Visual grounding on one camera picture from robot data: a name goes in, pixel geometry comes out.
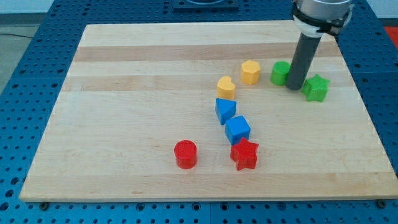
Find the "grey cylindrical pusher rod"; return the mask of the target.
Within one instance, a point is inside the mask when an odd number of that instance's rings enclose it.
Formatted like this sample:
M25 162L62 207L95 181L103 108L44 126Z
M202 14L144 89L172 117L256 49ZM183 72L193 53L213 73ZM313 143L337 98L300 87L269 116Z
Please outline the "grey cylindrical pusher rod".
M288 89L297 91L303 87L320 40L320 37L300 35L285 83Z

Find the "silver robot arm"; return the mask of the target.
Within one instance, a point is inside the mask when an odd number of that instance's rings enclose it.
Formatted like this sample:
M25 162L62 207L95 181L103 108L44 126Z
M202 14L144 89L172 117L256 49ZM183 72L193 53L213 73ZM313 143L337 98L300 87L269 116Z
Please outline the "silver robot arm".
M323 34L336 37L352 18L354 4L351 0L296 0L291 16L300 30L295 53L286 79L286 87L299 90Z

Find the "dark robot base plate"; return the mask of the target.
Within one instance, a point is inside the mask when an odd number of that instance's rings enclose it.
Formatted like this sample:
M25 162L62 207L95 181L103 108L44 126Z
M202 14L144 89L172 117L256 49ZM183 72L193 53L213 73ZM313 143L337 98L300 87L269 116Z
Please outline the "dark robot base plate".
M239 0L172 0L174 11L238 9Z

